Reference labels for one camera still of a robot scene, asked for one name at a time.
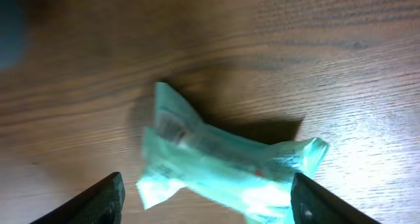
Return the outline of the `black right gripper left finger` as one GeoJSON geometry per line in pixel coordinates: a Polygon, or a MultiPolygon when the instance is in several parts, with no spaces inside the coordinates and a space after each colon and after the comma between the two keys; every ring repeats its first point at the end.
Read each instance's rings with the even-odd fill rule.
{"type": "Polygon", "coordinates": [[[120,224],[125,188],[113,172],[31,224],[120,224]]]}

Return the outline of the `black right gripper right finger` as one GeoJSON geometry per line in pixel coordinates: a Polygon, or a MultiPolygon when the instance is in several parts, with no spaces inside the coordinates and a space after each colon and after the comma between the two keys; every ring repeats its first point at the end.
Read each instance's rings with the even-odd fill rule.
{"type": "Polygon", "coordinates": [[[296,173],[291,188],[296,224],[379,224],[303,173],[296,173]]]}

